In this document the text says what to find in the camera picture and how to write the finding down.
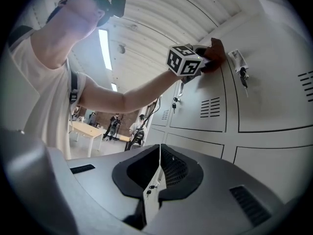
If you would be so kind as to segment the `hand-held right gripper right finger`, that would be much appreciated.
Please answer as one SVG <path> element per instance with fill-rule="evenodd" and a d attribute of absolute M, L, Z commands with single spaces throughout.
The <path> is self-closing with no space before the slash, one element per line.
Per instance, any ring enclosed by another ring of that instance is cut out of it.
<path fill-rule="evenodd" d="M 172 145 L 170 157 L 189 158 L 203 171 L 202 180 L 184 177 L 198 187 L 187 197 L 162 201 L 143 231 L 149 235 L 263 235 L 276 224 L 282 201 L 264 184 L 225 160 Z"/>

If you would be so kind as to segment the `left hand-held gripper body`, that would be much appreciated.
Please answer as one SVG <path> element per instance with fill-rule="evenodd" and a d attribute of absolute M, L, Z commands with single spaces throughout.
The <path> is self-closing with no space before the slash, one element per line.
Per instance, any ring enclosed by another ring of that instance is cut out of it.
<path fill-rule="evenodd" d="M 191 44 L 169 46 L 167 67 L 186 84 L 200 76 L 201 69 L 211 62 L 204 56 L 206 49 L 206 46 Z"/>

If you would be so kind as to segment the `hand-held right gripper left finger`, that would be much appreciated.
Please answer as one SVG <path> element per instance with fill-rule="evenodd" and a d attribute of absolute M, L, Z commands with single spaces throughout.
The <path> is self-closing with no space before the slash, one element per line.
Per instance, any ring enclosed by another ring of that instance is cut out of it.
<path fill-rule="evenodd" d="M 94 158 L 69 160 L 70 168 L 94 168 L 74 176 L 86 192 L 121 221 L 152 221 L 159 210 L 160 147 L 148 145 Z"/>

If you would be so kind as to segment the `brown wiping cloth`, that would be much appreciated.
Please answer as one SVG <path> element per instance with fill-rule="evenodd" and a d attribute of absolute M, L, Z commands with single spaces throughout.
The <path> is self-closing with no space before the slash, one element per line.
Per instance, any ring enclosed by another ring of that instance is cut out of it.
<path fill-rule="evenodd" d="M 207 47 L 203 57 L 208 59 L 210 62 L 201 68 L 202 73 L 212 73 L 220 68 L 226 61 L 226 54 L 221 40 L 211 38 L 211 46 Z"/>

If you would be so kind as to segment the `grey metal locker door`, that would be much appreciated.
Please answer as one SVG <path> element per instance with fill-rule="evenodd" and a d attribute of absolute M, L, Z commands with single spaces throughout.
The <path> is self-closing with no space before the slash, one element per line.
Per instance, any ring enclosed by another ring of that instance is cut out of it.
<path fill-rule="evenodd" d="M 180 98 L 170 127 L 198 131 L 226 131 L 226 97 L 221 68 L 202 73 L 183 84 L 181 79 L 174 96 Z"/>

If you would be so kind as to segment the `person's left forearm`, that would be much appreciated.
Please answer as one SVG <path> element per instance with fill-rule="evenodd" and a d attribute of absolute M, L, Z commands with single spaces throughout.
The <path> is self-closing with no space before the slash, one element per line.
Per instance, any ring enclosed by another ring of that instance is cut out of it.
<path fill-rule="evenodd" d="M 117 111 L 130 113 L 147 106 L 180 79 L 171 70 L 162 73 L 142 86 L 122 94 L 121 109 Z"/>

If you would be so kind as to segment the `grey metal locker cabinet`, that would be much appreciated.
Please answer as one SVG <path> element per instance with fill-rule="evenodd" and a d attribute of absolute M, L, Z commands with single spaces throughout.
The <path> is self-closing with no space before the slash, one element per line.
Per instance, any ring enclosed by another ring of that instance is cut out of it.
<path fill-rule="evenodd" d="M 226 131 L 170 127 L 179 82 L 161 97 L 147 137 L 230 162 L 264 184 L 287 212 L 313 175 L 313 52 L 294 30 L 264 14 L 251 17 L 221 38 Z M 239 71 L 249 78 L 248 97 Z M 181 165 L 176 152 L 161 151 L 165 165 Z"/>

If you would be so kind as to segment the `light wooden table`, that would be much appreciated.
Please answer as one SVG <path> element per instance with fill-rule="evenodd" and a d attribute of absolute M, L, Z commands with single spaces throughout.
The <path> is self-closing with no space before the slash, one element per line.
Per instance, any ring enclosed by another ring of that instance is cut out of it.
<path fill-rule="evenodd" d="M 88 146 L 88 158 L 91 157 L 91 151 L 93 147 L 93 142 L 95 139 L 99 139 L 99 147 L 97 151 L 100 151 L 102 138 L 104 134 L 103 129 L 99 129 L 88 125 L 84 122 L 79 121 L 70 121 L 69 122 L 70 131 L 76 134 L 75 141 L 78 142 L 80 136 L 84 136 L 85 138 L 89 139 L 89 146 Z"/>

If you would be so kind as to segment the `long ceiling light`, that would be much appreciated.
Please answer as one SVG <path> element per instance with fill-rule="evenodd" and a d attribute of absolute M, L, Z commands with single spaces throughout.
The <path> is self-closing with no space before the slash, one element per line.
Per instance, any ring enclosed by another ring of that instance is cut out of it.
<path fill-rule="evenodd" d="M 109 47 L 109 33 L 107 30 L 99 29 L 98 34 L 99 34 L 100 47 L 101 47 L 105 67 L 106 69 L 112 71 L 112 63 L 111 63 L 110 47 Z"/>

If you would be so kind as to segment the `person's light t-shirt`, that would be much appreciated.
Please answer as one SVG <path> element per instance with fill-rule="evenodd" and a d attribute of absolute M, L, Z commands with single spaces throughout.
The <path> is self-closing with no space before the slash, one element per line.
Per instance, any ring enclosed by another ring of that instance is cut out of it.
<path fill-rule="evenodd" d="M 33 28 L 22 25 L 8 38 L 13 60 L 39 94 L 24 130 L 70 159 L 69 121 L 84 89 L 86 75 L 73 71 L 69 61 L 54 70 L 44 66 L 34 54 L 30 41 L 33 33 Z"/>

